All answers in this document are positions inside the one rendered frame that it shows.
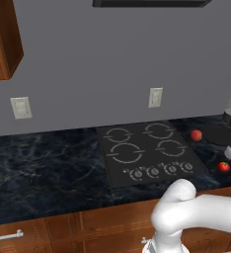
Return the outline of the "red tomato with green stem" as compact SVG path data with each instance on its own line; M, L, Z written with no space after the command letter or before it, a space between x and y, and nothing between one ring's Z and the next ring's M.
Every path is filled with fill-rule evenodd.
M221 172L227 173L230 171L230 164L228 162L219 162L218 163L218 169Z

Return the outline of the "black pan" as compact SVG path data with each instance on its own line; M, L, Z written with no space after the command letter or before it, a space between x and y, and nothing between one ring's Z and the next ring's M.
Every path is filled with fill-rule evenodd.
M204 126L202 136L212 144L228 146L231 144L231 127L224 125Z

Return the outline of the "red round onion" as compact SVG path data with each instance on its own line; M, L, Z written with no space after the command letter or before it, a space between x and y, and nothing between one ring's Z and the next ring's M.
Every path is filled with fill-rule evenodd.
M202 140L202 132L198 129L194 129L191 131L191 139L193 141L201 141Z

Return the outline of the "grey hob knob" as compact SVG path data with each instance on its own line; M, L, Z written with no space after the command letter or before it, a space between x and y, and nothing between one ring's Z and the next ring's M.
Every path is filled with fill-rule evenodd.
M143 173L139 169L132 171L131 176L134 180L141 180Z
M172 164L167 164L165 167L164 167L164 170L165 172L168 174L168 175L175 175L176 172L177 172L177 168L175 165L172 165Z
M159 170L155 167L149 167L146 173L150 178L158 178L159 176Z
M182 163L182 170L186 173L192 173L193 166L189 162L183 162Z

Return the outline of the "black hob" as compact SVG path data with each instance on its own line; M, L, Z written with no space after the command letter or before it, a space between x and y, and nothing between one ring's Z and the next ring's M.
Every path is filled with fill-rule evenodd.
M106 169L112 188L139 184L161 183L166 180L187 179L207 174L207 168L169 121L138 123L97 128ZM182 170L182 163L193 166L192 173ZM168 175L164 167L175 165L175 175ZM155 167L158 178L150 178L146 170ZM139 169L141 180L134 180L133 170Z

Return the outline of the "wide brown wooden cupboard front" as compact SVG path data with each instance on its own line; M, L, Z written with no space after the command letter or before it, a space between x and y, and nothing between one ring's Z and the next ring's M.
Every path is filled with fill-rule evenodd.
M78 243L78 253L141 253L141 239L150 239L154 228L150 214L161 194L130 204L81 211L80 227L85 233ZM182 242L191 253L231 251L231 234L206 228L183 232Z

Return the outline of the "black extractor hood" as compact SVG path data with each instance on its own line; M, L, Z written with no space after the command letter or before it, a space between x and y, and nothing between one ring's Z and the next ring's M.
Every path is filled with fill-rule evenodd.
M97 8L198 8L204 7L212 0L93 0L93 7Z

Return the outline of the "narrow brown wooden cupboard front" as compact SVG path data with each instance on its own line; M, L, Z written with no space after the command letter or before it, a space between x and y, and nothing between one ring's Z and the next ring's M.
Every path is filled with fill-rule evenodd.
M77 241L80 222L74 213L50 216L45 219L53 253L84 253L83 243Z

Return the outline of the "brown wooden drawer front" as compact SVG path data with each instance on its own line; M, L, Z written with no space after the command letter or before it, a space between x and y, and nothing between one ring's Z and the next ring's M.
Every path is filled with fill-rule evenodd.
M43 218L1 224L0 236L15 234L18 229L24 235L0 240L0 253L52 253Z

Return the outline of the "beige wall switch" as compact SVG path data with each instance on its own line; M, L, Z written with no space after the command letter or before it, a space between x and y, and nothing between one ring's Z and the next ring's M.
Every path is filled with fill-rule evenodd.
M161 106L162 101L162 88L151 88L149 94L149 108L158 108Z

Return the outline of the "beige wall socket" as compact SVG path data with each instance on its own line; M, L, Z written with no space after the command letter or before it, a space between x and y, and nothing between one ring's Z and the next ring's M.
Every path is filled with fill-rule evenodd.
M16 120L31 119L33 117L28 97L11 98L10 101Z

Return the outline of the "brown wooden wall cupboard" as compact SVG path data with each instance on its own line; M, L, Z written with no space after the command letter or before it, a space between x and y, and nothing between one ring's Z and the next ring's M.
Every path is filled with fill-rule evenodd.
M24 56L13 0L0 0L0 80L12 78Z

